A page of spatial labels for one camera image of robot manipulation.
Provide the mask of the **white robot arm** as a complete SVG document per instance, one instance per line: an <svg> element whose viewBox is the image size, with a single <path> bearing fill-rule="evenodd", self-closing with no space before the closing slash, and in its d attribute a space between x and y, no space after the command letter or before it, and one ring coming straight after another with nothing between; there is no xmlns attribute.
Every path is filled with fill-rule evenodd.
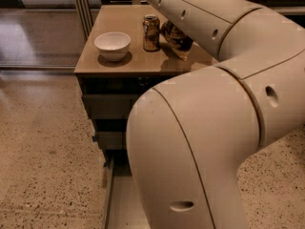
<svg viewBox="0 0 305 229"><path fill-rule="evenodd" d="M249 229L240 164L305 123L305 30L246 0L146 0L215 64L145 92L127 126L151 229Z"/></svg>

